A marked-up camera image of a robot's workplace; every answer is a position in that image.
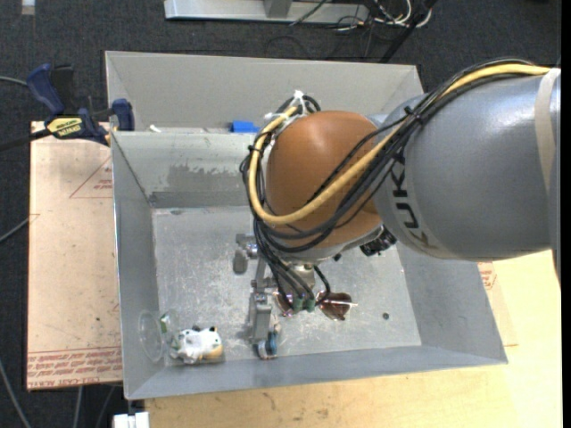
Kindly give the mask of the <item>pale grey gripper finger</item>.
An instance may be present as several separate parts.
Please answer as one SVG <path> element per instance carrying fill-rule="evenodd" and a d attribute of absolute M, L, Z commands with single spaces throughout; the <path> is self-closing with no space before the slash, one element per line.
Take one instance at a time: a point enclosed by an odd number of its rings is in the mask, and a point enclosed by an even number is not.
<path fill-rule="evenodd" d="M 262 279 L 260 282 L 252 281 L 248 313 L 251 342 L 266 340 L 271 329 L 273 304 L 267 289 L 268 282 L 266 279 Z"/>
<path fill-rule="evenodd" d="M 249 261 L 258 258 L 258 244 L 254 235 L 237 234 L 233 271 L 242 275 L 248 269 Z"/>

